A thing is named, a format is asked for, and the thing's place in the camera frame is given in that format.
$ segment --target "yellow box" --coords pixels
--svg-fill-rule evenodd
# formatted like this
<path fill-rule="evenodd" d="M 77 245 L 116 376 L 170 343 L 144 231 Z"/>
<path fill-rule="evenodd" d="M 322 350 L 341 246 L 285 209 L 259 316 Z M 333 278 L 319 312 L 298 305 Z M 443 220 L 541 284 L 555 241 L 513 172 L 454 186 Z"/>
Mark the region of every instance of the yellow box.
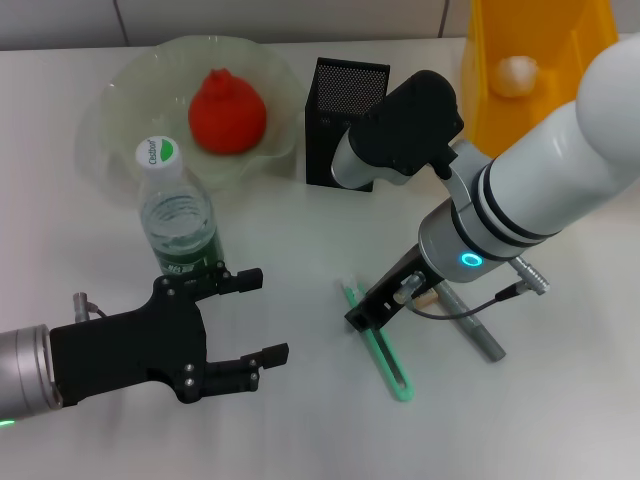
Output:
<path fill-rule="evenodd" d="M 618 40 L 608 0 L 471 0 L 462 59 L 465 137 L 495 158 L 554 109 L 575 100 L 591 61 Z M 504 98 L 489 69 L 507 57 L 538 63 L 530 95 Z"/>

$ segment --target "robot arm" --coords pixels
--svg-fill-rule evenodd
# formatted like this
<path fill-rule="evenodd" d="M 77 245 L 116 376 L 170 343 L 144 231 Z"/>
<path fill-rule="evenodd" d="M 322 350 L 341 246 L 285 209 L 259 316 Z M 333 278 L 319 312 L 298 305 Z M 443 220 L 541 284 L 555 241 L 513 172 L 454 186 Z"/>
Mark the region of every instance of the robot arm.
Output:
<path fill-rule="evenodd" d="M 401 184 L 429 163 L 450 198 L 425 217 L 418 244 L 347 314 L 349 322 L 360 331 L 383 326 L 403 306 L 393 300 L 394 293 L 415 272 L 424 280 L 413 297 L 442 280 L 471 282 L 504 262 L 521 276 L 535 277 L 519 257 L 525 250 L 600 207 L 640 176 L 640 135 L 634 131 L 640 125 L 639 62 L 640 36 L 607 49 L 585 73 L 575 102 L 551 113 L 493 162 L 466 141 L 449 149 L 462 124 L 450 87 L 448 95 L 441 85 L 421 88 L 427 75 L 436 78 L 433 72 L 414 75 L 372 109 L 380 125 L 385 118 L 393 122 L 388 134 L 371 126 L 371 116 L 365 115 L 336 151 L 332 172 L 338 183 L 357 188 L 385 178 Z M 443 82 L 439 77 L 437 83 Z M 402 125 L 403 115 L 411 116 L 414 104 L 435 105 L 429 114 L 440 115 L 450 128 L 398 132 L 395 125 Z M 429 118 L 422 126 L 432 123 Z M 377 148 L 361 148 L 371 136 Z M 377 152 L 384 152 L 387 163 Z M 409 161 L 412 152 L 422 161 Z M 402 172 L 407 175 L 399 177 Z M 539 280 L 542 293 L 548 284 Z"/>
<path fill-rule="evenodd" d="M 207 362 L 206 332 L 196 301 L 262 288 L 260 269 L 232 276 L 224 263 L 156 279 L 138 310 L 54 328 L 0 334 L 0 420 L 76 405 L 139 383 L 168 385 L 182 403 L 256 391 L 259 369 L 284 365 L 287 344 L 239 360 Z"/>

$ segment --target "wall tile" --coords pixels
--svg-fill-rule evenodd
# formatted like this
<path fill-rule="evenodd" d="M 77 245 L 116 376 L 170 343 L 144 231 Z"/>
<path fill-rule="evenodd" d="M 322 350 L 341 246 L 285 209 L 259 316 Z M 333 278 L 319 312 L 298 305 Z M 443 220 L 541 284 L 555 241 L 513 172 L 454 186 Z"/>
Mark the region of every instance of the wall tile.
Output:
<path fill-rule="evenodd" d="M 471 18 L 471 0 L 450 0 L 443 37 L 466 37 Z"/>
<path fill-rule="evenodd" d="M 443 36 L 464 37 L 471 17 L 471 1 L 450 0 L 450 2 Z M 611 7 L 620 33 L 640 31 L 640 0 L 611 0 Z"/>
<path fill-rule="evenodd" d="M 189 34 L 305 42 L 436 37 L 444 0 L 119 0 L 132 45 Z"/>
<path fill-rule="evenodd" d="M 640 31 L 640 0 L 612 0 L 611 7 L 620 33 Z"/>
<path fill-rule="evenodd" d="M 0 50 L 123 45 L 112 0 L 0 2 Z"/>

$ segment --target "plastic bottle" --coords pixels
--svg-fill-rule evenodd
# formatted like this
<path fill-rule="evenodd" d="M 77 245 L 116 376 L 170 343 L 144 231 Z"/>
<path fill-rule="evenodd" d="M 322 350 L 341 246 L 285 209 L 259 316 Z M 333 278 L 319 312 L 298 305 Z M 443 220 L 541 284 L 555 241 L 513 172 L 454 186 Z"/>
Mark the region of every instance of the plastic bottle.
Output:
<path fill-rule="evenodd" d="M 178 144 L 147 138 L 136 161 L 143 172 L 140 220 L 162 273 L 189 273 L 224 260 L 211 198 L 184 167 Z"/>

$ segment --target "black mesh pencil holder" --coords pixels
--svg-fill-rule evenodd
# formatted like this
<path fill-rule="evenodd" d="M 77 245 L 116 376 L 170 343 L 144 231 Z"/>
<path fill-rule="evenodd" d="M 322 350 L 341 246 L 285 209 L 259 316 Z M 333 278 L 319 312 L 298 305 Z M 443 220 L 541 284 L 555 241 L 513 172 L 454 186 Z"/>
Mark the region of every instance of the black mesh pencil holder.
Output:
<path fill-rule="evenodd" d="M 389 65 L 318 58 L 305 107 L 307 183 L 342 188 L 331 162 L 344 132 L 387 94 Z M 370 192 L 373 183 L 358 190 Z"/>

